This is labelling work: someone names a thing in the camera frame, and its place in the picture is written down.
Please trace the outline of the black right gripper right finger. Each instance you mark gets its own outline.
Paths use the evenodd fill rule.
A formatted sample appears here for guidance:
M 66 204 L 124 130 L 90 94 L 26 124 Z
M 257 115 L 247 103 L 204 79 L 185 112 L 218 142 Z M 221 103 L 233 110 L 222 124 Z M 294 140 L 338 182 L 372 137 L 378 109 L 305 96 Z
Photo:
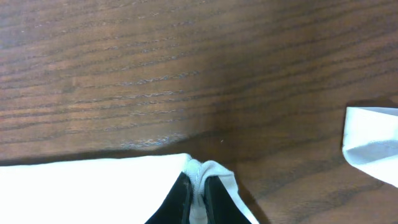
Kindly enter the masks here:
M 233 202 L 219 177 L 206 179 L 203 201 L 209 224 L 250 224 Z

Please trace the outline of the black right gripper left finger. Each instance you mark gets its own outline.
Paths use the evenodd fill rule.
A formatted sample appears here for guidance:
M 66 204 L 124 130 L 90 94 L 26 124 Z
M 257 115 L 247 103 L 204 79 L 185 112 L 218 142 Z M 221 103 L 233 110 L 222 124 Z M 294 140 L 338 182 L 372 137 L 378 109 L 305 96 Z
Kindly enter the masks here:
M 192 198 L 190 179 L 181 172 L 162 205 L 145 224 L 189 224 Z

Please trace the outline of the white printed t-shirt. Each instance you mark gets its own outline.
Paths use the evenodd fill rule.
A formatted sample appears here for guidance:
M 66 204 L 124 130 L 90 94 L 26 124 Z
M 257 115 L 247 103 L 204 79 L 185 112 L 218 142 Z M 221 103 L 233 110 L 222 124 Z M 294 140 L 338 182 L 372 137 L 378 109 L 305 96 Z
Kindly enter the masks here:
M 219 177 L 250 221 L 234 173 L 188 154 L 94 159 L 1 167 L 2 223 L 145 223 L 159 209 L 180 173 L 193 187 L 190 224 L 208 224 L 205 181 Z

